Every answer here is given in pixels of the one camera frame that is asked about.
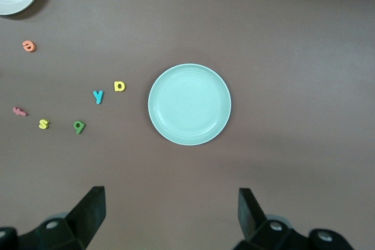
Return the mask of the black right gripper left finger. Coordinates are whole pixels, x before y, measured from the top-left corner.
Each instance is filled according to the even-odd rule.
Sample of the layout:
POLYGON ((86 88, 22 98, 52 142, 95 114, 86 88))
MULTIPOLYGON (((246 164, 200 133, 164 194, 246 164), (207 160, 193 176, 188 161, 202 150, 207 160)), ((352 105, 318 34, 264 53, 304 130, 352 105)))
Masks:
POLYGON ((105 219, 105 188, 94 186, 63 218, 42 222, 18 235, 0 227, 0 250, 86 250, 105 219))

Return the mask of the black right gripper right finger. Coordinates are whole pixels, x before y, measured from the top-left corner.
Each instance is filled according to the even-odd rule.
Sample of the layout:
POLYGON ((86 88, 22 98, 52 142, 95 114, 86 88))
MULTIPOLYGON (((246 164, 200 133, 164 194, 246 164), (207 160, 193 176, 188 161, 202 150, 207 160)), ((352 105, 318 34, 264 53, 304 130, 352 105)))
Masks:
POLYGON ((250 189, 239 189, 238 221, 244 239, 234 250, 354 250, 332 230, 314 229, 305 237, 279 217, 268 218, 250 189))

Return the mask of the pale green plate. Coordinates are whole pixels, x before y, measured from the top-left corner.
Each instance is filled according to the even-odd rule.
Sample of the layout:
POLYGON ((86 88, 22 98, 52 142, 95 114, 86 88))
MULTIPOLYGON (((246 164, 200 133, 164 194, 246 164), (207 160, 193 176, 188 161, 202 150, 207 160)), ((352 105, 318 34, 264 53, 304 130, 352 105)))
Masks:
POLYGON ((232 108, 229 88, 214 70, 193 63, 164 71, 148 96, 148 114, 156 131, 178 145, 196 146, 217 137, 232 108))

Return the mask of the orange foam letter e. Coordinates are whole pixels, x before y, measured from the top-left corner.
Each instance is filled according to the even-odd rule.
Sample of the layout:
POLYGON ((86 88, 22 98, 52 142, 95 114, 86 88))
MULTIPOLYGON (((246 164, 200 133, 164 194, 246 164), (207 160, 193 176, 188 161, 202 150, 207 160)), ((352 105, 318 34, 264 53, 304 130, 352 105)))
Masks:
POLYGON ((26 52, 29 52, 29 53, 33 53, 37 49, 36 44, 31 40, 26 40, 22 42, 22 47, 26 52))

